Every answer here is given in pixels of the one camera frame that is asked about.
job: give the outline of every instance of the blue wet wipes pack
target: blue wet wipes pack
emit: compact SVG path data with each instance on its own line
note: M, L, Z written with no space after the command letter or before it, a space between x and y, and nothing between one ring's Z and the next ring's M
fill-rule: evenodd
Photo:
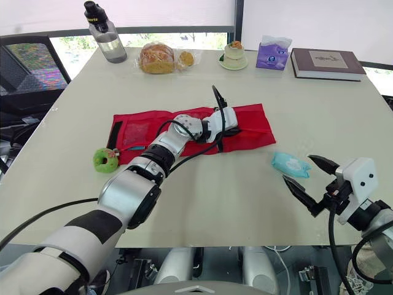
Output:
M275 152L271 164L289 176L309 178L311 165L285 152Z

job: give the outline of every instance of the book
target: book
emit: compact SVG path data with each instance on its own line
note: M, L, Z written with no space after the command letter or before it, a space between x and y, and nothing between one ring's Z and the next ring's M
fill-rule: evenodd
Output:
M290 59L296 78L361 81L366 75L351 51L293 48Z

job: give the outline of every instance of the purple tissue box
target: purple tissue box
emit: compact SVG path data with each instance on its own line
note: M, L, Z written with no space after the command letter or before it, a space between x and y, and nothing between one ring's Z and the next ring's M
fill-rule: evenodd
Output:
M288 48L277 44L262 46L259 44L257 68L283 70L288 59Z

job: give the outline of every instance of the white plate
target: white plate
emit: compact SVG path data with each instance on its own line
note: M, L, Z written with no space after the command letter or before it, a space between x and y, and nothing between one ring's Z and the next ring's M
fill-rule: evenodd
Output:
M221 67L223 67L224 69L230 69L231 71L237 71L239 69L244 69L246 66L248 66L248 59L246 57L244 57L246 59L246 64L244 66L240 66L239 68L229 68L228 66L224 65L223 61L218 61L219 64L221 65Z

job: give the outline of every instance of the red cloth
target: red cloth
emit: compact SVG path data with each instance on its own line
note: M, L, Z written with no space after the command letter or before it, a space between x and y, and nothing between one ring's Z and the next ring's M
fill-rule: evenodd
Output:
M276 142L271 132L269 122L265 117L262 104L252 104L249 106L237 106L233 108L238 119L238 128L241 132L232 137L223 138L223 152L231 152L236 150L255 149L261 146L267 146ZM119 164L127 164L132 158L142 154L143 149L129 150L130 148L148 145L155 139L160 125L166 120L172 120L179 114L187 114L192 117L203 119L209 117L214 112L213 108L197 108L179 112L168 111L148 111L137 114L114 115L112 124L111 137L113 137L114 126L121 122L120 130L116 138L115 147L120 151ZM169 124L163 128L162 132L167 130ZM196 143L190 141L185 146L182 156L192 155L206 147L211 143ZM218 149L214 148L206 154L216 154Z

